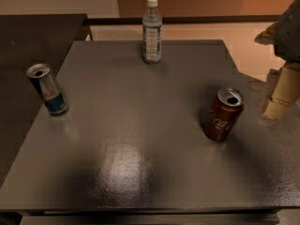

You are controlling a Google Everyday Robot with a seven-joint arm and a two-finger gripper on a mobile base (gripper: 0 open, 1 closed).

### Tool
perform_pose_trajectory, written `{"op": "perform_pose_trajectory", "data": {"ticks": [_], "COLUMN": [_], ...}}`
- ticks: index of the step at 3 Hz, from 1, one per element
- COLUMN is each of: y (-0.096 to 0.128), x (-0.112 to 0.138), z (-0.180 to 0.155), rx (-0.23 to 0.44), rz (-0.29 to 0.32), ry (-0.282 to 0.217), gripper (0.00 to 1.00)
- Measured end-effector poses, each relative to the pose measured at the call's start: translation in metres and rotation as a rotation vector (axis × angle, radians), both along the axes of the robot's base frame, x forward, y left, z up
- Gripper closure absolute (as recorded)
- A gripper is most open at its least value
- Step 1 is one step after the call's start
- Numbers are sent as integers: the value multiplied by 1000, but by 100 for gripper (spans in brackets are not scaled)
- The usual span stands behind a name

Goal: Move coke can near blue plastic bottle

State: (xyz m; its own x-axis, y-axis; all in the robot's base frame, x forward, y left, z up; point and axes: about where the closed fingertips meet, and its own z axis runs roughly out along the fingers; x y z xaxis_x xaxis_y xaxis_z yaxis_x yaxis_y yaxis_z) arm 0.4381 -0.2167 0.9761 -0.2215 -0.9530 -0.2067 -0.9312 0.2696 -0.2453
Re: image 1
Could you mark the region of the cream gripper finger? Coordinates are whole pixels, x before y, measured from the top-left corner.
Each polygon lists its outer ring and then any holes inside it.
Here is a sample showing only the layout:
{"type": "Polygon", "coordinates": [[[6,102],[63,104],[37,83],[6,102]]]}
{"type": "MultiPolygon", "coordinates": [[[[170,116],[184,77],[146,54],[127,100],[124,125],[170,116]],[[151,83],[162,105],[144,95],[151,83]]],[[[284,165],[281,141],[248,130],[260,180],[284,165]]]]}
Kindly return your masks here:
{"type": "Polygon", "coordinates": [[[300,64],[287,61],[280,68],[280,76],[272,93],[267,92],[267,100],[262,107],[262,116],[269,120],[279,120],[300,98],[300,64]]]}
{"type": "Polygon", "coordinates": [[[267,74],[266,86],[267,92],[272,93],[277,85],[280,76],[280,70],[271,68],[267,74]]]}

